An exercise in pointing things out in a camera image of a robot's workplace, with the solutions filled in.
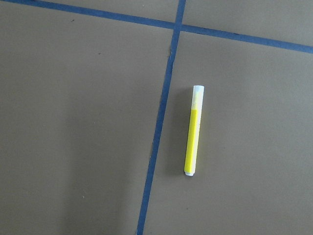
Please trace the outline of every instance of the white cap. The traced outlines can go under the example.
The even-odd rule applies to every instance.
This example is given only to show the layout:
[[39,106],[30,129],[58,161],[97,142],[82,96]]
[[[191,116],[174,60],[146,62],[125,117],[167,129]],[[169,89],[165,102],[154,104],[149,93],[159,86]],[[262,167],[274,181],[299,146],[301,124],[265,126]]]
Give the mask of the white cap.
[[188,176],[193,176],[194,175],[194,173],[188,173],[188,172],[185,172],[185,174],[188,175]]
[[203,102],[203,93],[204,86],[196,85],[194,86],[193,94],[192,94],[192,105],[191,109],[201,109]]

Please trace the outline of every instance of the yellow highlighter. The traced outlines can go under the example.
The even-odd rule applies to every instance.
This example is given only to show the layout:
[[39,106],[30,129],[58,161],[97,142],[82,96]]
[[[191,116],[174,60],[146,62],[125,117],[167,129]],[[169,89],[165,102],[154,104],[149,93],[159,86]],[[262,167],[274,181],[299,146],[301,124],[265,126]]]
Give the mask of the yellow highlighter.
[[193,176],[196,171],[203,93],[204,86],[194,86],[184,169],[188,176]]

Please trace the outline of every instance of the cardboard surface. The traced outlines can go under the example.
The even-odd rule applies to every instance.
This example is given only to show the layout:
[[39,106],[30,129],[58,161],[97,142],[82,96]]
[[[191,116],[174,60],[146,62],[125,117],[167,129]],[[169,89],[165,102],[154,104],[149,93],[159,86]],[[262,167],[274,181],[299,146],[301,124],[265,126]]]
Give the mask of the cardboard surface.
[[[181,33],[145,234],[310,235],[311,54]],[[204,85],[196,173],[184,160]]]
[[134,234],[172,32],[0,15],[0,234]]
[[183,23],[313,46],[313,1],[188,0]]
[[49,2],[170,22],[175,21],[178,1],[179,0],[49,0]]

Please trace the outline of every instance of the blue tape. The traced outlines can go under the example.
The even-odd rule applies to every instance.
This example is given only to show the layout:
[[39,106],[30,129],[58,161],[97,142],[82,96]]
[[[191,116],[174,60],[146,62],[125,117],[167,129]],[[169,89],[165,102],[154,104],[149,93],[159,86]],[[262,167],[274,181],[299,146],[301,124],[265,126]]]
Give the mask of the blue tape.
[[201,28],[201,27],[185,25],[185,24],[181,26],[181,30],[184,32],[198,33],[198,34],[219,37],[219,38],[227,38],[227,39],[232,39],[232,40],[241,41],[241,42],[266,45],[269,47],[278,47],[278,48],[283,48],[283,49],[288,49],[288,50],[296,50],[296,51],[301,51],[301,52],[306,52],[306,53],[313,53],[313,47],[296,44],[296,43],[288,43],[288,42],[283,42],[283,41],[278,41],[278,40],[273,40],[273,39],[254,37],[254,36],[238,34],[238,33],[230,33],[226,31],[209,29],[209,28]]
[[[149,19],[149,18],[144,18],[144,17],[131,16],[131,15],[113,13],[113,12],[108,12],[108,11],[101,11],[101,10],[89,9],[89,8],[84,8],[84,7],[59,4],[59,3],[52,3],[52,2],[47,2],[47,1],[40,1],[40,0],[0,0],[0,1],[72,12],[72,13],[107,18],[107,19],[112,19],[112,20],[117,20],[117,21],[126,21],[126,22],[132,22],[136,24],[138,23],[145,24],[145,25],[156,26],[156,27],[161,27],[161,28],[174,29],[175,27],[175,24],[173,22],[159,21],[159,20],[154,20],[154,19]],[[183,14],[176,15],[176,17],[181,17],[181,19],[176,18],[176,20],[182,20],[182,16]],[[288,42],[278,41],[274,39],[254,37],[254,36],[249,36],[249,35],[244,35],[244,34],[231,33],[231,32],[226,32],[226,31],[221,31],[221,30],[210,29],[210,28],[202,28],[202,27],[191,26],[191,25],[181,25],[181,31],[203,34],[203,35],[219,37],[219,38],[226,38],[226,39],[247,42],[247,43],[266,45],[269,47],[278,47],[278,48],[283,48],[283,49],[288,49],[288,50],[296,50],[296,51],[301,51],[301,52],[306,52],[306,53],[313,53],[313,47],[311,46],[288,43]]]
[[78,13],[82,15],[88,15],[88,16],[96,16],[101,18],[107,18],[117,21],[126,21],[126,22],[132,22],[132,23],[139,23],[139,24],[145,24],[150,26],[156,26],[161,28],[174,28],[174,23],[172,22],[166,22],[166,21],[159,21],[139,16],[130,16],[130,15],[124,15],[119,13],[113,13],[108,11],[101,11],[101,10],[95,10],[85,7],[79,7],[79,6],[71,6],[71,5],[65,5],[65,4],[59,4],[59,3],[53,3],[53,2],[47,2],[47,1],[39,1],[39,0],[1,0],[6,2],[12,2],[12,3],[18,3],[23,5],[29,5],[29,6],[36,6],[36,7],[42,7],[47,9],[53,9],[53,10],[59,10],[59,11],[66,11],[71,13]]
[[183,17],[184,10],[185,10],[185,3],[186,3],[186,0],[179,0],[179,4],[177,8],[175,26],[174,26],[174,31],[173,31],[172,41],[171,41],[171,54],[167,60],[165,78],[164,78],[163,89],[162,89],[162,94],[161,94],[161,101],[160,101],[160,106],[159,106],[157,120],[156,120],[155,135],[154,135],[153,144],[152,144],[152,153],[151,153],[151,157],[150,157],[150,161],[148,165],[147,178],[146,178],[145,188],[143,190],[141,208],[140,208],[140,213],[139,213],[137,233],[136,233],[137,235],[143,234],[144,224],[146,221],[152,180],[153,180],[153,175],[154,175],[155,167],[156,167],[157,153],[158,153],[158,148],[159,148],[160,138],[161,138],[161,133],[162,133],[162,128],[163,128],[165,109],[166,109],[167,98],[168,98],[170,85],[171,85],[172,71],[173,71],[173,66],[174,66],[178,41],[179,41],[180,29],[182,25],[182,17]]

